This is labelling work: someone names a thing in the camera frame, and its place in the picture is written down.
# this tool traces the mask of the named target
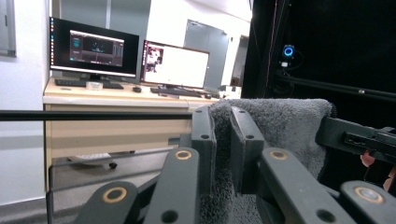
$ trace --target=computer monitor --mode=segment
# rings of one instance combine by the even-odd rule
[[[209,52],[144,41],[140,79],[179,87],[203,88]]]
[[[49,18],[49,69],[136,77],[139,35]]]

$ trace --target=monitor screen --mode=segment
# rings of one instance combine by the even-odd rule
[[[139,35],[49,18],[51,70],[136,77]]]
[[[209,52],[144,41],[141,81],[203,88]]]

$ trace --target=desk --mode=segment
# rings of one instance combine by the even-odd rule
[[[121,85],[124,90],[89,91],[56,86],[51,78],[44,91],[44,107],[47,111],[192,112],[217,101],[162,97],[143,85],[137,93],[132,91],[134,84]],[[169,140],[190,132],[191,121],[180,119],[47,121],[46,164],[49,168],[53,159],[84,154],[177,147]]]

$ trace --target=towel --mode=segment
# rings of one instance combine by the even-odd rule
[[[332,104],[322,99],[232,99],[210,106],[218,142],[215,193],[200,196],[201,223],[262,223],[255,195],[235,195],[230,170],[231,106],[245,109],[259,127],[266,147],[281,147],[319,178],[326,148],[315,142],[323,117],[330,116]]]

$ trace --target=white wall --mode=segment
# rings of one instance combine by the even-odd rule
[[[147,40],[183,47],[187,20],[224,30],[233,38],[227,50],[221,81],[221,85],[229,85],[239,38],[249,35],[249,22],[189,0],[151,0]]]
[[[17,57],[0,56],[0,110],[43,110],[48,0],[15,4]],[[45,196],[43,122],[0,122],[0,205]]]

